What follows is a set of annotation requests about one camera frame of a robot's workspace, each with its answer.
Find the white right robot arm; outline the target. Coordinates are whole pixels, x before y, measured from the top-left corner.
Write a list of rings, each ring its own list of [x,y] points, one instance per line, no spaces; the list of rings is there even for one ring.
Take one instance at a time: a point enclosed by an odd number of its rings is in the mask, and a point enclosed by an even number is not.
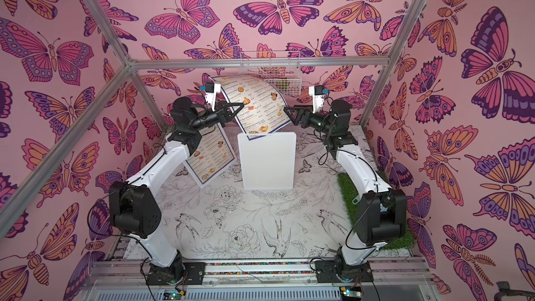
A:
[[[314,106],[285,107],[293,125],[313,128],[332,156],[350,177],[358,210],[344,244],[337,250],[333,268],[341,281],[373,281],[368,258],[405,235],[407,198],[404,191],[384,181],[364,157],[350,132],[352,106],[335,100],[328,114]]]

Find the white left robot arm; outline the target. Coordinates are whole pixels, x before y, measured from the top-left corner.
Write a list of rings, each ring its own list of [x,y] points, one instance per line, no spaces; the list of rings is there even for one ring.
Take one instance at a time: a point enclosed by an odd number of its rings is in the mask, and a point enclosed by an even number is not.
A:
[[[174,127],[155,157],[126,181],[110,187],[110,224],[133,238],[149,255],[147,282],[177,285],[186,279],[181,253],[169,242],[162,228],[162,212],[156,196],[168,177],[193,156],[205,128],[222,128],[244,108],[244,103],[216,100],[205,107],[187,97],[174,101],[170,115]]]

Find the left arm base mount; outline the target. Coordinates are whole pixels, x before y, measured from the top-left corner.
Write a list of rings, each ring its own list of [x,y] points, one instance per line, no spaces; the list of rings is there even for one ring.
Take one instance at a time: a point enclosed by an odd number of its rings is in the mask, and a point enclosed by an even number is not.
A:
[[[167,268],[162,268],[151,263],[146,280],[149,286],[175,286],[177,284],[184,284],[185,286],[201,285],[205,270],[206,263],[204,262],[176,262]]]

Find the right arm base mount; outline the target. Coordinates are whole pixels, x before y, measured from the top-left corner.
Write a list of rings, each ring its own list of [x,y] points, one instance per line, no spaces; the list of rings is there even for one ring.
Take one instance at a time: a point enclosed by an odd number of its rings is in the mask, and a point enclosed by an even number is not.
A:
[[[355,283],[373,282],[373,273],[369,263],[349,266],[335,260],[313,260],[310,266],[316,273],[319,283]]]

